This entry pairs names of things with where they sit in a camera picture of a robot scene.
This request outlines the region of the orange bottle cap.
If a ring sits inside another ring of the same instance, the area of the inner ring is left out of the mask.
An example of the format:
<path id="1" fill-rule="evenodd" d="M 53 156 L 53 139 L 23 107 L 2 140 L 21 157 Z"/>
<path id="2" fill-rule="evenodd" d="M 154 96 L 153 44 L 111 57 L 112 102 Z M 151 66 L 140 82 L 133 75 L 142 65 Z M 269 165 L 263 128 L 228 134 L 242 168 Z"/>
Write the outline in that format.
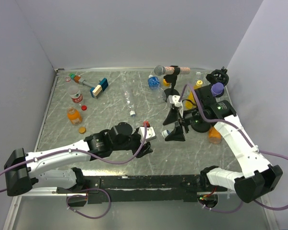
<path id="1" fill-rule="evenodd" d="M 86 132 L 86 128 L 82 126 L 82 127 L 79 128 L 78 131 L 79 131 L 80 134 L 84 134 Z"/>

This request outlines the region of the orange bottle with barcode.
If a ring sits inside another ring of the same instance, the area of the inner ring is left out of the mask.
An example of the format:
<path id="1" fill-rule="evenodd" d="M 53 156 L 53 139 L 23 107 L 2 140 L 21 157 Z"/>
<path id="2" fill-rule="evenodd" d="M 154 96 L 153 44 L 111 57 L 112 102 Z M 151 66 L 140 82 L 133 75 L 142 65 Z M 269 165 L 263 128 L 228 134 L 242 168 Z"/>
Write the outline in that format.
<path id="1" fill-rule="evenodd" d="M 74 107 L 69 107 L 67 109 L 67 117 L 73 125 L 78 125 L 82 122 L 80 112 Z"/>

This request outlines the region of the red label water bottle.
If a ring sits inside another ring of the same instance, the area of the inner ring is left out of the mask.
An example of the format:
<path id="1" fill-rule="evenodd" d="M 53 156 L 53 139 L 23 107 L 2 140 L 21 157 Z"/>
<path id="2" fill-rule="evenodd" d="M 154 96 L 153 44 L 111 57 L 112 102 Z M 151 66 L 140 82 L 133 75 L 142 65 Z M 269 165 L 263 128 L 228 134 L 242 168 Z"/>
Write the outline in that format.
<path id="1" fill-rule="evenodd" d="M 82 93 L 77 86 L 69 86 L 67 92 L 74 103 L 80 104 L 83 102 Z"/>

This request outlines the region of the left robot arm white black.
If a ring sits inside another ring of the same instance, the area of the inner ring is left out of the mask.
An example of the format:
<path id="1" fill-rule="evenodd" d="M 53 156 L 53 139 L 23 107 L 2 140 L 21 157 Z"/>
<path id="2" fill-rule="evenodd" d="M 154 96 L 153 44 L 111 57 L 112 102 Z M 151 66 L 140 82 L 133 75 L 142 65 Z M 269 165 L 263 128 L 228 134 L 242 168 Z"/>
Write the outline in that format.
<path id="1" fill-rule="evenodd" d="M 125 122 L 91 134 L 83 140 L 56 149 L 25 152 L 15 149 L 4 165 L 8 196 L 20 196 L 34 188 L 60 187 L 81 192 L 85 187 L 82 170 L 60 170 L 77 162 L 101 160 L 113 164 L 107 158 L 114 151 L 132 151 L 133 158 L 151 153 L 150 141 L 156 139 L 152 126 L 144 123 L 136 129 Z"/>

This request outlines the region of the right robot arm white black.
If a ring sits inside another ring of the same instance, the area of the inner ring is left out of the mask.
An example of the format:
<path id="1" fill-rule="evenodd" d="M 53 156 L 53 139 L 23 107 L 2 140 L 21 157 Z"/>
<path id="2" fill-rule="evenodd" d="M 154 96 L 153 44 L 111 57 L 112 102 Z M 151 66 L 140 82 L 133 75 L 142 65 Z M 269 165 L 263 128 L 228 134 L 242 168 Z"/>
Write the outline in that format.
<path id="1" fill-rule="evenodd" d="M 221 186 L 235 191 L 245 203 L 274 190 L 283 171 L 280 166 L 273 166 L 251 141 L 240 119 L 227 100 L 217 101 L 211 93 L 211 85 L 194 90 L 193 97 L 197 107 L 184 110 L 181 96 L 170 95 L 167 103 L 170 111 L 164 125 L 174 123 L 174 129 L 162 133 L 165 141 L 185 141 L 184 134 L 193 125 L 197 132 L 207 132 L 214 127 L 230 147 L 241 172 L 224 170 L 218 166 L 206 167 L 200 172 L 201 188 L 210 191 Z"/>

